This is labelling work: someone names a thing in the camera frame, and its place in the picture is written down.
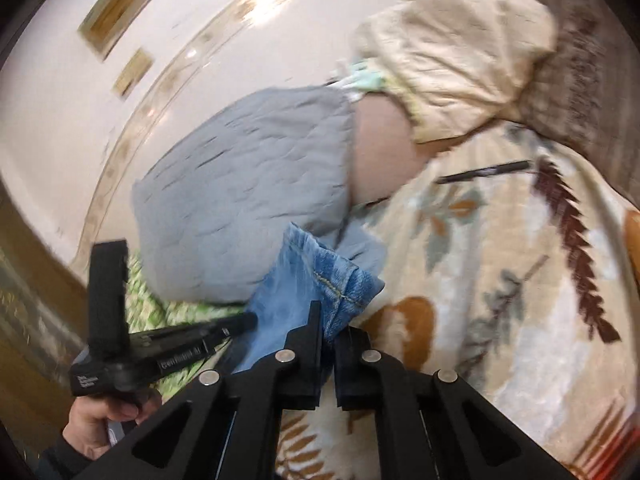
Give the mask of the left forearm dark sleeve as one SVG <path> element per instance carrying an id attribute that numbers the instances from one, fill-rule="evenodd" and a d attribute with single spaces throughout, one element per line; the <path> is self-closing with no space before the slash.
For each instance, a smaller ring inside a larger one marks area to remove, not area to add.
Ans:
<path id="1" fill-rule="evenodd" d="M 91 464 L 60 434 L 55 444 L 42 452 L 35 475 L 39 480 L 72 480 Z"/>

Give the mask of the left hand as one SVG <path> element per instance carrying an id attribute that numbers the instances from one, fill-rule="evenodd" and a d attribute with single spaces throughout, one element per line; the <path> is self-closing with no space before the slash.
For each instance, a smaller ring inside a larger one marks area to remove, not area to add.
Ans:
<path id="1" fill-rule="evenodd" d="M 162 396 L 155 389 L 142 391 L 134 403 L 111 396 L 81 396 L 70 408 L 62 437 L 88 460 L 97 460 L 111 448 L 107 431 L 110 422 L 135 422 L 140 425 L 162 404 Z"/>

